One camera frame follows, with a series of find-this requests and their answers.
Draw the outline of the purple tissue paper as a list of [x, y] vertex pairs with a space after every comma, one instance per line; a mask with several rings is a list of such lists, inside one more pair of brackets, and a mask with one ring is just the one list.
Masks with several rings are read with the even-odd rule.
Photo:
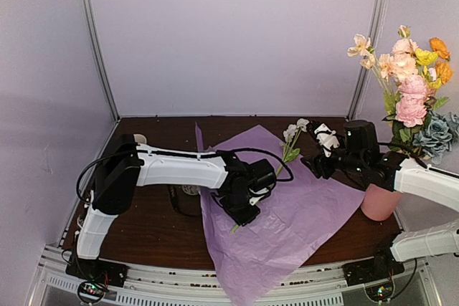
[[294, 179], [259, 203], [260, 214], [234, 229], [233, 220], [202, 188], [207, 250], [217, 280], [233, 305], [254, 305], [307, 261], [354, 214], [364, 193], [333, 179], [317, 179], [296, 159]]

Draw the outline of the white flower stem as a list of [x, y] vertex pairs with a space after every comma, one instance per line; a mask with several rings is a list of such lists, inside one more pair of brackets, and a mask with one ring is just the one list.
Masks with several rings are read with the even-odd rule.
[[296, 148], [295, 145], [301, 133], [307, 132], [307, 124], [309, 124], [309, 122], [309, 120], [299, 118], [296, 123], [290, 124], [283, 131], [283, 141], [279, 142], [279, 146], [283, 150], [281, 156], [274, 154], [272, 146], [270, 146], [270, 149], [265, 148], [265, 145], [262, 144], [262, 138], [264, 137], [259, 135], [256, 135], [256, 138], [253, 140], [253, 142], [257, 143], [257, 146], [251, 145], [244, 149], [238, 148], [240, 152], [253, 151], [272, 156], [278, 162], [278, 167], [275, 169], [275, 182], [266, 189], [263, 189], [262, 193], [255, 193], [254, 198], [256, 203], [268, 198], [274, 190], [276, 183], [290, 182], [294, 179], [288, 163], [293, 162], [300, 155], [301, 149]]

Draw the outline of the pink carnation flower stem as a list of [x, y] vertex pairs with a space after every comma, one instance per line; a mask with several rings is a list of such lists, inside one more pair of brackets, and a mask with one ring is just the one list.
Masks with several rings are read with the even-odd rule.
[[397, 103], [396, 115], [387, 115], [384, 119], [392, 128], [390, 148], [416, 151], [420, 148], [413, 146], [413, 138], [421, 131], [427, 112], [438, 110], [449, 98], [436, 98], [436, 90], [430, 89], [421, 75], [412, 75], [397, 84], [400, 101]]

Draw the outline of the blue hydrangea flower stem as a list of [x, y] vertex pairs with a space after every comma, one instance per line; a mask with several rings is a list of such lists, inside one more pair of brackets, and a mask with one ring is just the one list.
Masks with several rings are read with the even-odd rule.
[[428, 156], [432, 163], [439, 165], [446, 153], [458, 142], [458, 115], [452, 112], [441, 114], [427, 112], [427, 119], [420, 132], [413, 138], [413, 146], [421, 148], [423, 156]]

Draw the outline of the peach poppy flower stem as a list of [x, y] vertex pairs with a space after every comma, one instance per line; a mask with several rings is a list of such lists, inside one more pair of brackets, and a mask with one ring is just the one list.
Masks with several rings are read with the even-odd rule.
[[346, 53], [348, 57], [359, 57], [360, 65], [366, 70], [371, 70], [380, 79], [388, 81], [393, 73], [391, 67], [393, 56], [381, 54], [377, 57], [370, 37], [355, 34], [354, 45], [349, 47]]

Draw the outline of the peach pink rose stem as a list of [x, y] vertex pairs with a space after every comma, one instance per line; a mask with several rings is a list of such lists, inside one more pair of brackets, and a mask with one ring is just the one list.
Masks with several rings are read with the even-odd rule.
[[390, 67], [392, 74], [398, 82], [402, 82], [412, 75], [417, 75], [415, 51], [419, 48], [417, 43], [410, 38], [410, 28], [400, 25], [397, 31], [400, 39], [392, 48]]

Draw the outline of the yellow flower stem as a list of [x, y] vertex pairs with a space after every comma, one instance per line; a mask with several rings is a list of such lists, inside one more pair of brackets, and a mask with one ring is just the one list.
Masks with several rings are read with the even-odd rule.
[[432, 90], [438, 90], [442, 86], [441, 79], [437, 76], [435, 64], [439, 55], [437, 52], [429, 50], [416, 49], [415, 60], [419, 74], [425, 79], [427, 85]]

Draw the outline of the orange flower stem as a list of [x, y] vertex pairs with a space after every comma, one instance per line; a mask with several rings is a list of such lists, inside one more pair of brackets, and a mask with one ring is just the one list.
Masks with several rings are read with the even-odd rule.
[[430, 48], [436, 52], [439, 60], [436, 62], [435, 71], [443, 84], [448, 83], [452, 76], [453, 70], [450, 67], [450, 51], [443, 40], [433, 37], [430, 39]]

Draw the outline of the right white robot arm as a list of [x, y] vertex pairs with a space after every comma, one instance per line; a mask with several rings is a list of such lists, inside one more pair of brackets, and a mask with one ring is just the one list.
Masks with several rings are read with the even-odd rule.
[[[301, 162], [316, 178], [328, 179], [335, 171], [346, 177], [361, 178], [362, 186], [371, 184], [393, 192], [408, 193], [458, 210], [458, 174], [434, 168], [408, 156], [387, 153], [358, 154], [336, 149], [330, 154], [305, 156]], [[383, 278], [395, 261], [458, 253], [458, 220], [419, 231], [404, 231], [393, 238], [389, 251], [382, 251], [368, 262], [368, 273]]]

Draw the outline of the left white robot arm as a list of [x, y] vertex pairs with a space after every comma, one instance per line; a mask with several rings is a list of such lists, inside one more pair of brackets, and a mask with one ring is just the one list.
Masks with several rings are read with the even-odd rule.
[[225, 213], [244, 226], [260, 213], [256, 203], [275, 183], [267, 160], [246, 163], [233, 150], [166, 150], [138, 143], [132, 135], [123, 135], [114, 148], [95, 163], [89, 206], [77, 239], [74, 265], [88, 280], [103, 274], [97, 259], [101, 245], [113, 221], [131, 207], [136, 188], [167, 184], [213, 189]]

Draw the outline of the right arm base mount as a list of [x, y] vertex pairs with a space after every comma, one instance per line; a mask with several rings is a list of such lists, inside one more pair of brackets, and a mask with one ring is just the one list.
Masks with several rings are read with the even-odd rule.
[[387, 265], [366, 259], [347, 263], [342, 269], [349, 287], [363, 285], [366, 296], [372, 302], [383, 303], [395, 295], [394, 277], [404, 272], [404, 265], [399, 262]]

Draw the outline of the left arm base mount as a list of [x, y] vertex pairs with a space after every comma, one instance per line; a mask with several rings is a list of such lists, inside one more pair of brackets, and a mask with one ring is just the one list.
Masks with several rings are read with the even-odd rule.
[[77, 296], [82, 302], [96, 303], [104, 297], [115, 294], [114, 287], [123, 287], [128, 266], [106, 261], [71, 263], [67, 266], [67, 275], [81, 279], [77, 286]]

